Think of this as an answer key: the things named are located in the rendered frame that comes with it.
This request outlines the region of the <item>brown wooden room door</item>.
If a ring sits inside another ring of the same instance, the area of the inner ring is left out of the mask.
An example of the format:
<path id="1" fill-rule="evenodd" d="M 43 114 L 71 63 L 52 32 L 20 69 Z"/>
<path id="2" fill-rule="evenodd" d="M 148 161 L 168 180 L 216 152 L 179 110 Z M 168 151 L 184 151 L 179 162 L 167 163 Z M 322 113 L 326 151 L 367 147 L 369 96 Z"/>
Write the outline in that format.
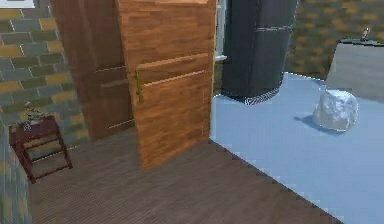
<path id="1" fill-rule="evenodd" d="M 217 0 L 50 3 L 92 139 L 134 127 L 145 170 L 208 139 Z"/>

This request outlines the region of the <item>black fridge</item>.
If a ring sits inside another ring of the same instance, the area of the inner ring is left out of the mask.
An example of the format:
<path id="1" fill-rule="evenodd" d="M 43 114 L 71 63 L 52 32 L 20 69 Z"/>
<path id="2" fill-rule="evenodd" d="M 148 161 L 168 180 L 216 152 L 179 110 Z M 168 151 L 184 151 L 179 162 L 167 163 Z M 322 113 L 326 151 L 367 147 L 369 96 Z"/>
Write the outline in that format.
<path id="1" fill-rule="evenodd" d="M 246 105 L 277 95 L 300 0 L 229 0 L 221 94 Z"/>

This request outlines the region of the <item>white crumpled bin bag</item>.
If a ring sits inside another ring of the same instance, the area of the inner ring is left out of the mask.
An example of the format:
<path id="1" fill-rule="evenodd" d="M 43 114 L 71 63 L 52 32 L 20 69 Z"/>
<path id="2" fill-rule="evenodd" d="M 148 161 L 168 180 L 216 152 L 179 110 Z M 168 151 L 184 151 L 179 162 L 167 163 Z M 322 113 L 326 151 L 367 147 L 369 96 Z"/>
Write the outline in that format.
<path id="1" fill-rule="evenodd" d="M 313 111 L 314 122 L 322 128 L 348 131 L 358 118 L 358 101 L 347 91 L 324 89 Z"/>

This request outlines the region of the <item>dark red side table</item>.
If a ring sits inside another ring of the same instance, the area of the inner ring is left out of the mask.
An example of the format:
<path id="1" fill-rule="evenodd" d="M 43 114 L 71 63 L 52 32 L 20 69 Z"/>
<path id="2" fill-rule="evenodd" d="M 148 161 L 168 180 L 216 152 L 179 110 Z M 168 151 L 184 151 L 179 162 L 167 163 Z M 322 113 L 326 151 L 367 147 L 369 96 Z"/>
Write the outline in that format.
<path id="1" fill-rule="evenodd" d="M 62 134 L 60 132 L 59 125 L 53 115 L 48 115 L 37 124 L 31 124 L 29 130 L 25 130 L 24 127 L 27 122 L 22 122 L 17 125 L 8 127 L 9 130 L 9 144 L 16 153 L 20 164 L 22 165 L 28 180 L 34 184 L 37 179 L 41 179 L 45 176 L 53 174 L 63 169 L 72 169 L 73 164 L 68 153 L 66 144 L 64 143 Z M 40 146 L 46 145 L 51 142 L 57 141 L 60 148 L 52 153 L 49 153 L 38 158 L 31 159 L 28 151 Z M 40 159 L 46 159 L 49 156 L 62 153 L 67 162 L 66 165 L 60 166 L 54 170 L 43 173 L 39 176 L 35 176 L 32 172 L 32 164 Z"/>

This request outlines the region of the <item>small grey statuette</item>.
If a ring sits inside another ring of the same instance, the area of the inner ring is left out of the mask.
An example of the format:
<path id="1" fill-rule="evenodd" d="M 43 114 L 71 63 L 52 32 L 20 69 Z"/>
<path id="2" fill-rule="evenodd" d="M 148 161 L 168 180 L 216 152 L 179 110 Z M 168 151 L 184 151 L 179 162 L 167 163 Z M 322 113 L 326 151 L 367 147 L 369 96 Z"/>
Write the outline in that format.
<path id="1" fill-rule="evenodd" d="M 24 106 L 26 109 L 27 121 L 29 122 L 30 125 L 35 125 L 40 123 L 45 117 L 45 113 L 34 108 L 31 102 L 29 101 L 25 102 Z"/>

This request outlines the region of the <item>grey kitchen counter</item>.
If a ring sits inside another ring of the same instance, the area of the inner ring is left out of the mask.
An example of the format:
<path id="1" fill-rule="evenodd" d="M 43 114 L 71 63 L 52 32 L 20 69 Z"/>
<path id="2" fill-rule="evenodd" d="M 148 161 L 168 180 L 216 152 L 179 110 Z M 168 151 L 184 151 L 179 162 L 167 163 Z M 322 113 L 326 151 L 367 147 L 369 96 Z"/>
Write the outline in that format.
<path id="1" fill-rule="evenodd" d="M 384 43 L 340 40 L 325 83 L 356 97 L 384 101 Z"/>

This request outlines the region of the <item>white framed window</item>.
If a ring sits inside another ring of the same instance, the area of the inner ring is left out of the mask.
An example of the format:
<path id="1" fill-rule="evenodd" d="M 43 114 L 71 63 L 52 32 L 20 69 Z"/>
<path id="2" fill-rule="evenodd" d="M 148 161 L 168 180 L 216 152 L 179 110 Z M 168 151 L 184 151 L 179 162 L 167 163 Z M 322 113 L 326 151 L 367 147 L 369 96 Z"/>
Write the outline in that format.
<path id="1" fill-rule="evenodd" d="M 34 0 L 0 0 L 1 9 L 34 8 Z"/>

